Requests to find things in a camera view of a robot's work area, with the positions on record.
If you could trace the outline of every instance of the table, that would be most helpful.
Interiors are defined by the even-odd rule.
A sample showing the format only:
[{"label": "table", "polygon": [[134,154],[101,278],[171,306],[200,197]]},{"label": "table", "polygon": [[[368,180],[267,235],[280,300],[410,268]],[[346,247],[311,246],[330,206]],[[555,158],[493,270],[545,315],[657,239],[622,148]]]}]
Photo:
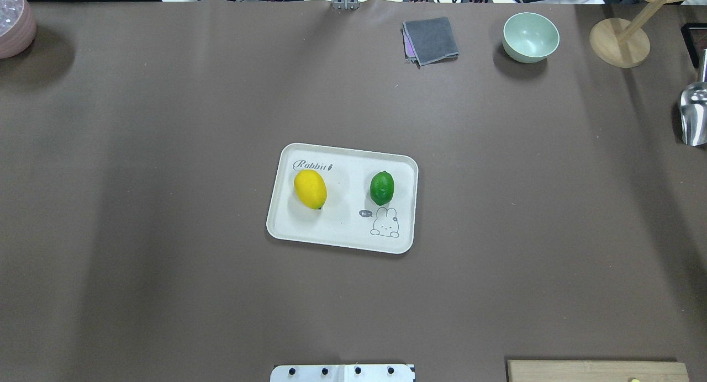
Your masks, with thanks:
[{"label": "table", "polygon": [[[639,9],[33,4],[35,43],[0,61],[0,379],[675,359],[704,380],[707,155],[676,102],[707,10],[661,9],[637,68],[599,60],[594,23]],[[561,33],[545,62],[503,53],[521,10]],[[402,22],[440,15],[458,60],[404,62]],[[270,237],[296,141],[414,158],[410,251]]]}]

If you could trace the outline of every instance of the wooden mug tree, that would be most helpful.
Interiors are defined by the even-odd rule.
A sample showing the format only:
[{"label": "wooden mug tree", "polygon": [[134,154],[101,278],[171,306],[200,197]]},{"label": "wooden mug tree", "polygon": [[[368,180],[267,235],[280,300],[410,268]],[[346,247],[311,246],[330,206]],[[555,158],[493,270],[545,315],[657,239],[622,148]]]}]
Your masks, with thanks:
[{"label": "wooden mug tree", "polygon": [[686,0],[644,0],[646,7],[629,22],[621,18],[604,19],[594,25],[589,33],[589,42],[604,62],[616,67],[636,67],[646,60],[651,51],[651,41],[641,26],[657,10],[670,2]]}]

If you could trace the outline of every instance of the white tray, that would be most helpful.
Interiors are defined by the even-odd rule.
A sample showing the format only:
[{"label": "white tray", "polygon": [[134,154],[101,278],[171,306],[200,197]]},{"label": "white tray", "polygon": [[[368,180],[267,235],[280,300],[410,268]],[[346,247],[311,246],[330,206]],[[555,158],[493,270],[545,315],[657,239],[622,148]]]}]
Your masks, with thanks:
[{"label": "white tray", "polygon": [[[321,209],[307,208],[295,194],[295,176],[303,169],[324,178]],[[369,191],[381,171],[391,173],[395,192],[390,203],[378,206]],[[417,163],[408,156],[292,143],[280,154],[267,231],[283,240],[404,253],[415,230],[417,173]]]}]

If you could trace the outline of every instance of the lemon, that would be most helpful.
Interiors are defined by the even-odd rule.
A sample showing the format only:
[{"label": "lemon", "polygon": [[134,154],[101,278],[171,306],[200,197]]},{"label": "lemon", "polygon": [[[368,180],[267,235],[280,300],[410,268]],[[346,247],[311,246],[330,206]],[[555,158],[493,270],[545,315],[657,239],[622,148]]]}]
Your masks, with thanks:
[{"label": "lemon", "polygon": [[376,174],[371,179],[371,199],[374,203],[382,205],[390,203],[395,191],[395,183],[393,177],[386,171]]},{"label": "lemon", "polygon": [[295,193],[311,209],[321,209],[326,201],[326,185],[321,175],[311,169],[300,171],[295,176]]}]

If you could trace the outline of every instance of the rabbit cartoon drawing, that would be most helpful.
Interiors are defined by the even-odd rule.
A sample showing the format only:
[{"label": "rabbit cartoon drawing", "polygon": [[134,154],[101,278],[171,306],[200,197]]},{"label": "rabbit cartoon drawing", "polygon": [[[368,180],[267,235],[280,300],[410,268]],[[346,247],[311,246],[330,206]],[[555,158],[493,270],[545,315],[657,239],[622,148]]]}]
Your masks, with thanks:
[{"label": "rabbit cartoon drawing", "polygon": [[395,208],[385,208],[382,206],[376,211],[376,220],[373,221],[373,236],[399,237],[400,225],[397,222],[397,211]]}]

